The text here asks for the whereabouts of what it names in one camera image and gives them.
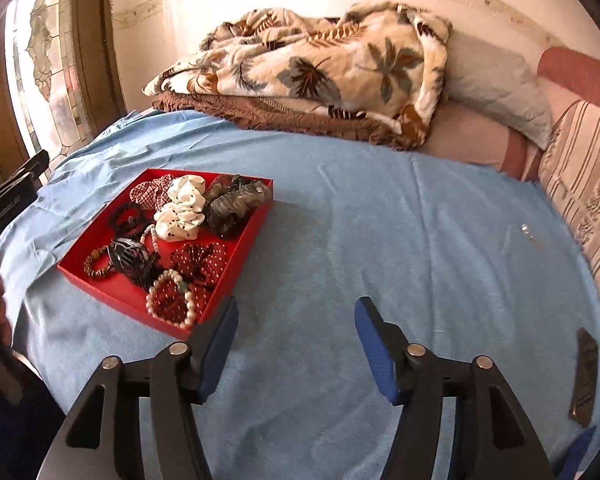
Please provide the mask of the blue sleeve forearm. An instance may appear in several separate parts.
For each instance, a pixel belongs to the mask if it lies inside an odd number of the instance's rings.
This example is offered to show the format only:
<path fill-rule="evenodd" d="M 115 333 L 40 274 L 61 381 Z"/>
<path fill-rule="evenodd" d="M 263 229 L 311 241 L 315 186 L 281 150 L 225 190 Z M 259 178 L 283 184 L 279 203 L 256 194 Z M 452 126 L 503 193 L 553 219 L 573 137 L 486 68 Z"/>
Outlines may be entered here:
<path fill-rule="evenodd" d="M 15 405 L 0 393 L 0 479 L 35 479 L 65 413 L 38 374 L 9 352 L 22 398 Z"/>

